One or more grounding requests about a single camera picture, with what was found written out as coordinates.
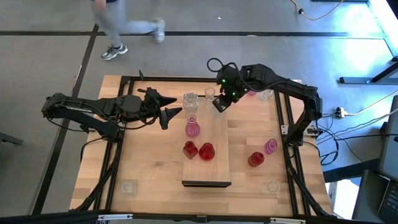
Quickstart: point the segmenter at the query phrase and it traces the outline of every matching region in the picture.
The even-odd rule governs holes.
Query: person's leg
[[[154,21],[128,21],[126,22],[126,2],[118,0],[115,12],[117,17],[117,27],[123,34],[148,34],[154,36],[157,44],[164,40],[165,22],[163,19],[155,19]]]
[[[93,4],[91,2],[93,9],[93,14],[95,18],[95,22],[99,25],[101,29],[104,30],[105,34],[109,37],[112,42],[112,45],[108,47],[107,51],[101,55],[104,60],[111,60],[115,58],[119,54],[124,54],[128,51],[127,47],[123,46],[119,30],[117,27],[117,18],[115,18],[115,12],[117,10],[117,5],[114,3],[109,3],[106,5],[105,10],[94,10]]]

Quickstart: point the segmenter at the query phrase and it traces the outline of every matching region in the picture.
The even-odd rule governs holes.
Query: red glass
[[[254,96],[254,95],[256,95],[257,93],[256,93],[255,91],[250,90],[250,91],[248,91],[248,94],[249,94],[250,96]]]
[[[197,123],[197,117],[195,117],[194,115],[188,117],[188,123],[185,126],[185,133],[187,134],[187,136],[190,137],[196,137],[199,135],[200,127]]]
[[[266,154],[272,154],[278,149],[278,142],[275,139],[270,139],[264,145],[264,152]]]
[[[261,152],[255,152],[248,158],[251,167],[256,167],[264,162],[264,155]]]
[[[199,152],[198,148],[195,146],[195,144],[192,141],[187,141],[182,151],[189,159],[192,159]]]
[[[199,150],[199,156],[206,161],[212,160],[216,154],[214,147],[210,143],[204,143]]]

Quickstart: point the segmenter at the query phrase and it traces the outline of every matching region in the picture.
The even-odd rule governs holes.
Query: person
[[[125,54],[128,49],[121,42],[120,33],[148,34],[156,44],[163,42],[165,37],[165,22],[163,19],[154,21],[127,21],[125,0],[91,0],[91,9],[95,22],[110,38],[112,45],[101,55],[104,60],[111,60]]]

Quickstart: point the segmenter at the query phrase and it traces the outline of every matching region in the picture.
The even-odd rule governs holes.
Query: black stripe on floor
[[[342,37],[352,39],[383,39],[378,32],[246,32],[246,31],[166,31],[166,36],[258,36],[258,37]],[[104,32],[90,31],[26,31],[26,30],[0,30],[0,36],[26,35],[26,36],[105,36]],[[140,36],[148,34],[122,34]]]
[[[98,26],[95,25],[93,28],[93,31],[90,32],[92,34],[96,34],[98,32]],[[83,79],[86,73],[88,61],[90,59],[91,52],[94,47],[95,43],[95,38],[96,35],[92,35],[88,41],[88,45],[85,51],[85,54],[83,56],[83,61],[81,62],[81,67],[79,74],[77,76],[75,86],[72,89],[72,94],[71,97],[77,97],[80,91],[81,84],[83,83]],[[69,120],[68,119],[63,119],[61,122],[61,125],[64,127],[69,127]],[[67,130],[64,128],[61,128],[58,132],[58,135],[55,137],[55,144],[53,145],[53,150],[50,158],[49,165],[47,166],[47,170],[45,171],[45,175],[42,181],[42,185],[40,186],[39,194],[37,195],[35,205],[33,207],[32,214],[33,215],[38,215],[42,213],[42,209],[45,203],[45,199],[47,197],[47,193],[49,191],[52,177],[55,172],[55,168],[57,167],[58,159],[61,154],[63,142],[65,140],[65,137],[67,135]]]

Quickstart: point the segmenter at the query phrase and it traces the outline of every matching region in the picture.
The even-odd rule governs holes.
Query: gray pants
[[[103,29],[111,39],[114,47],[122,45],[122,34],[147,34],[156,30],[156,23],[149,21],[127,21],[126,2],[118,0],[106,4],[105,10],[94,10],[94,2],[91,2],[95,22]]]

